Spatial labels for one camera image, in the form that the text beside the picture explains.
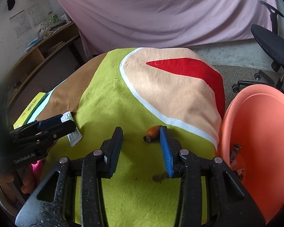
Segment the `person's left hand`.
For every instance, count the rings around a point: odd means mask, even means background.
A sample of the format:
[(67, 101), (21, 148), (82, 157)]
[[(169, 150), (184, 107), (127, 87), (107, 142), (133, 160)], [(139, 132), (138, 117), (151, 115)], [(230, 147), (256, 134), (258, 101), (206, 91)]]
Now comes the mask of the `person's left hand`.
[(19, 171), (0, 172), (0, 187), (6, 195), (14, 195), (16, 190), (24, 194), (32, 193), (35, 185), (32, 165), (28, 165)]

